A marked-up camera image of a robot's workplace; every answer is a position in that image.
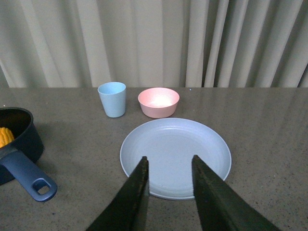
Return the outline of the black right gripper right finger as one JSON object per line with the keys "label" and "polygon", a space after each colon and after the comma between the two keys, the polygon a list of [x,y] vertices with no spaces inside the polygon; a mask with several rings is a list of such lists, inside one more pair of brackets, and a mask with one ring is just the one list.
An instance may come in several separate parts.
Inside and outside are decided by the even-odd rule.
{"label": "black right gripper right finger", "polygon": [[199,156],[192,159],[193,194],[204,231],[278,231]]}

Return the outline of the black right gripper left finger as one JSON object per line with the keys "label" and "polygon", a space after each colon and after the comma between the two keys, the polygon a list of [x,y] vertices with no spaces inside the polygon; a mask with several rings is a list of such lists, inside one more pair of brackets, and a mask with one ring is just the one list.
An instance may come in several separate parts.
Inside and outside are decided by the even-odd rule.
{"label": "black right gripper left finger", "polygon": [[88,231],[143,231],[149,201],[149,162],[143,156],[107,208]]}

